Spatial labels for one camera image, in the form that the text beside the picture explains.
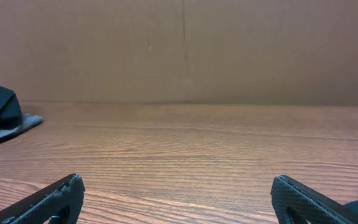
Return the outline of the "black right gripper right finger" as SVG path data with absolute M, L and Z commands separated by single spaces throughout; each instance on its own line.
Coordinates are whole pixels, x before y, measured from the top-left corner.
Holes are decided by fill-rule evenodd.
M 279 224 L 358 224 L 358 200 L 342 205 L 287 175 L 274 178 L 270 194 Z

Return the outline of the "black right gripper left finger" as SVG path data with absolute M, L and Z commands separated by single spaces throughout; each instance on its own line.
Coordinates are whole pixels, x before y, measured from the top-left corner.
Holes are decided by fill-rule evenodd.
M 75 224 L 84 196 L 82 178 L 70 174 L 1 210 L 0 224 Z

